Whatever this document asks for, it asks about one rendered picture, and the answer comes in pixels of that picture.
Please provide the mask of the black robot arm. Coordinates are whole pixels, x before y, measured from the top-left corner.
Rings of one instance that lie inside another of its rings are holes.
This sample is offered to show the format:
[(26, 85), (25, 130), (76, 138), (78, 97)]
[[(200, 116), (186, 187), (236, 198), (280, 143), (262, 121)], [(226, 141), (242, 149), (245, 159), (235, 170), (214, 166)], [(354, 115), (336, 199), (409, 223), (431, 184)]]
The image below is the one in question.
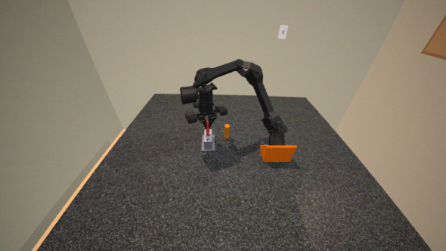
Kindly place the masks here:
[[(248, 70), (246, 71), (245, 69)], [(262, 82), (263, 73), (262, 68), (259, 65), (239, 59), (214, 68), (207, 67), (198, 69), (194, 77), (193, 86), (180, 88), (182, 104), (193, 103), (194, 108), (198, 107), (200, 112), (200, 102), (197, 101), (197, 99), (200, 99), (202, 102), (210, 102), (212, 101), (212, 90), (217, 89), (211, 81), (234, 71), (237, 71), (242, 77), (246, 78), (248, 83), (252, 85), (256, 91), (265, 114), (262, 121), (268, 130), (268, 133), (270, 133), (270, 136), (268, 136), (268, 145), (286, 146), (285, 133), (287, 133), (288, 128), (284, 125), (279, 114), (274, 111), (271, 105)], [(209, 82), (211, 83), (207, 85)]]

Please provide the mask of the orange cylinder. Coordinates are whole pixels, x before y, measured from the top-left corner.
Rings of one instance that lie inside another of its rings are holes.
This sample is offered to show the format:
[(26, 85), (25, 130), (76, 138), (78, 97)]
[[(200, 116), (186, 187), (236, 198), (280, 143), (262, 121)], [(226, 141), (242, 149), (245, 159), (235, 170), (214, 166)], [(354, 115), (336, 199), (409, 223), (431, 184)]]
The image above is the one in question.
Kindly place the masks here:
[(230, 134), (230, 125), (226, 124), (225, 125), (225, 138), (229, 138), (229, 134)]

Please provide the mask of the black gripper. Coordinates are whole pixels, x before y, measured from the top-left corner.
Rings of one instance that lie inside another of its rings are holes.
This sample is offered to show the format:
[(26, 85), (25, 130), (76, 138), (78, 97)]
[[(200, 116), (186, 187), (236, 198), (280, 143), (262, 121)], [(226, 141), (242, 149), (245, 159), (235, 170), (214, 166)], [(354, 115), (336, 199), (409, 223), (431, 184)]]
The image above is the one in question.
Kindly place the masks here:
[(213, 109), (214, 103), (212, 101), (202, 102), (199, 100), (199, 102), (200, 102), (200, 112), (199, 113), (190, 111), (190, 112), (186, 112), (186, 114), (185, 114), (185, 118), (186, 118), (187, 122), (190, 124), (196, 122), (198, 119), (200, 122), (202, 122), (204, 124), (205, 128), (207, 128), (205, 116), (208, 116), (209, 128), (210, 128), (211, 125), (213, 124), (213, 122), (215, 121), (215, 119), (218, 118), (216, 116), (217, 113), (220, 112), (220, 115), (222, 115), (222, 116), (228, 114), (228, 110), (222, 104), (215, 106), (215, 109)]

